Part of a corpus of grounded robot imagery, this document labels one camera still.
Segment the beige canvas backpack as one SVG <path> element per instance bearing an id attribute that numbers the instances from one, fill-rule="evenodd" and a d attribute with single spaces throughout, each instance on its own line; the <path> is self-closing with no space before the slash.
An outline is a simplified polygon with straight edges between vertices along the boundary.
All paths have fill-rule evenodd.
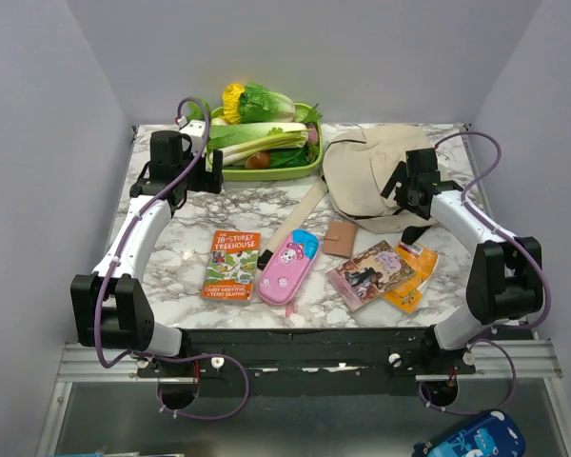
<path id="1" fill-rule="evenodd" d="M 431 146 L 424 131 L 395 124 L 357 129 L 337 135 L 325 148 L 320 178 L 264 244 L 258 259 L 263 269 L 288 234 L 299 228 L 328 196 L 332 207 L 346 220 L 375 234 L 408 233 L 412 227 L 436 225 L 401 209 L 393 193 L 385 192 L 388 179 L 405 161 L 405 153 Z"/>

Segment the tan leather wallet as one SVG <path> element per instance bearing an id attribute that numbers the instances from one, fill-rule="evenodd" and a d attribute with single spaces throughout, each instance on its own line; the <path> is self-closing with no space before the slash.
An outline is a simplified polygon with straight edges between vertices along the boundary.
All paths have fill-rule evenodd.
<path id="1" fill-rule="evenodd" d="M 353 253 L 356 234 L 357 226 L 355 224 L 331 221 L 324 237 L 324 254 L 350 258 Z"/>

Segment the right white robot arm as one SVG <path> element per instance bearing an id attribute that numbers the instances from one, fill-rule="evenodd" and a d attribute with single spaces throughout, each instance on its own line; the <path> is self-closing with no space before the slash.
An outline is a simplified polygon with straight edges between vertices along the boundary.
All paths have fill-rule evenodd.
<path id="1" fill-rule="evenodd" d="M 463 188 L 444 180 L 436 151 L 410 150 L 385 185 L 401 209 L 447 228 L 472 255 L 466 305 L 426 332 L 419 349 L 421 366 L 443 371 L 459 350 L 491 327 L 503 328 L 551 308 L 551 291 L 541 268 L 541 245 L 498 226 L 471 201 Z"/>

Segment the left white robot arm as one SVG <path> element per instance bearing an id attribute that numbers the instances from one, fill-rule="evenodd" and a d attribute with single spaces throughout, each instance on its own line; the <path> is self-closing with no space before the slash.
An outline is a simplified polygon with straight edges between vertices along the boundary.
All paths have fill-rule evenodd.
<path id="1" fill-rule="evenodd" d="M 129 189 L 123 225 L 92 273 L 78 274 L 70 284 L 78 341 L 95 348 L 106 368 L 106 348 L 158 356 L 172 376 L 191 367 L 186 333 L 156 322 L 142 282 L 159 236 L 188 193 L 222 190 L 221 163 L 205 164 L 207 140 L 202 121 L 151 134 L 149 160 Z"/>

